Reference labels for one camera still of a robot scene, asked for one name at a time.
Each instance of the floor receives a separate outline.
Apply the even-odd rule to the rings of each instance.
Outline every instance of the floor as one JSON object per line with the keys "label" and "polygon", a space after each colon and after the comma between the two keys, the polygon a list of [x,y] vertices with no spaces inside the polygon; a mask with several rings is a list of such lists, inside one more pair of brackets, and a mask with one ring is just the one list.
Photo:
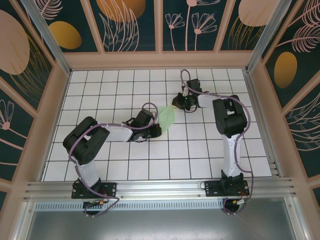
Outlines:
{"label": "floor", "polygon": [[[255,177],[271,176],[241,69],[189,71],[191,79],[200,80],[203,91],[237,94],[248,107],[253,123],[241,142],[241,166],[252,169]],[[73,71],[42,180],[77,179],[62,142],[85,117],[100,123],[121,123],[136,117],[146,102],[158,107],[170,105],[180,91],[179,69]],[[101,180],[220,178],[224,148],[213,110],[174,111],[175,123],[159,138],[142,143],[104,143],[95,158]]]}

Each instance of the black mounting plate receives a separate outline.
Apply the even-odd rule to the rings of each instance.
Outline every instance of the black mounting plate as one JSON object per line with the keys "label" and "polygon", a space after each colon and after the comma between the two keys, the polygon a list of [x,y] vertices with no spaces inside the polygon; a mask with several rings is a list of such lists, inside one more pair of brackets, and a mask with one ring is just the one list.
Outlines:
{"label": "black mounting plate", "polygon": [[[204,189],[206,197],[236,197],[241,196],[241,192],[238,190],[225,192],[220,180],[215,181],[204,181]],[[248,182],[243,180],[242,186],[240,187],[242,192],[244,192],[247,196],[249,196],[250,191],[248,187]]]}
{"label": "black mounting plate", "polygon": [[[110,197],[115,197],[117,192],[117,184],[115,182],[102,182],[100,183],[100,194],[106,194]],[[72,199],[101,199],[101,196],[97,196],[94,193],[87,190],[84,185],[78,180],[72,185]]]}

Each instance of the wall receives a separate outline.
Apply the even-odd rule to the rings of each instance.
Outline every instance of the wall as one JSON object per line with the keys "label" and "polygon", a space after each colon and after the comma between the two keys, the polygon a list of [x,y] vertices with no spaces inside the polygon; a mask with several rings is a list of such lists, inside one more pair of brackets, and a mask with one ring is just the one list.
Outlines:
{"label": "wall", "polygon": [[35,2],[71,68],[103,69],[244,67],[279,0]]}
{"label": "wall", "polygon": [[36,181],[67,76],[14,0],[0,2],[0,232]]}
{"label": "wall", "polygon": [[320,1],[297,0],[269,45],[252,77],[284,175],[320,236]]}

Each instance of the grid tile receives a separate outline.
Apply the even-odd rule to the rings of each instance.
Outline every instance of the grid tile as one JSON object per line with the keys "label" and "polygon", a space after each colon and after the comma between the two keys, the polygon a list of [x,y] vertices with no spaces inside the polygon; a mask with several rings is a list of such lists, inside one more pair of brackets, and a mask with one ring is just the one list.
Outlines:
{"label": "grid tile", "polygon": [[[240,69],[190,69],[203,91],[237,94],[248,107],[252,126],[241,140],[241,167],[257,177],[271,171],[257,119]],[[144,103],[171,105],[181,92],[180,69],[74,71],[50,148],[44,181],[74,181],[63,140],[84,118],[121,123],[136,117]],[[95,158],[102,180],[220,178],[224,162],[222,136],[212,109],[185,113],[174,108],[175,122],[160,137],[142,143],[105,142]]]}

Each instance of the yellow oval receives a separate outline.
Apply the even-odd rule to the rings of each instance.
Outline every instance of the yellow oval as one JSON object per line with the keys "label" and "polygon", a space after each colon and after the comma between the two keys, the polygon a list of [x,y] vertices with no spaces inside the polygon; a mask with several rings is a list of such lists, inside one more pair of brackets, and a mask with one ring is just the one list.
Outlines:
{"label": "yellow oval", "polygon": [[0,10],[0,69],[12,75],[21,74],[30,57],[28,35],[9,13]]}
{"label": "yellow oval", "polygon": [[49,25],[56,42],[65,49],[76,49],[81,45],[81,36],[77,29],[65,21],[55,21]]}
{"label": "yellow oval", "polygon": [[96,0],[100,10],[109,19],[116,22],[129,22],[130,19],[125,19],[125,9],[122,2],[128,11],[132,10],[136,19],[141,17],[146,9],[146,0]]}
{"label": "yellow oval", "polygon": [[288,87],[297,72],[298,62],[291,52],[285,51],[277,58],[274,66],[274,81],[280,88]]}
{"label": "yellow oval", "polygon": [[250,27],[261,27],[268,23],[279,0],[241,0],[240,21]]}

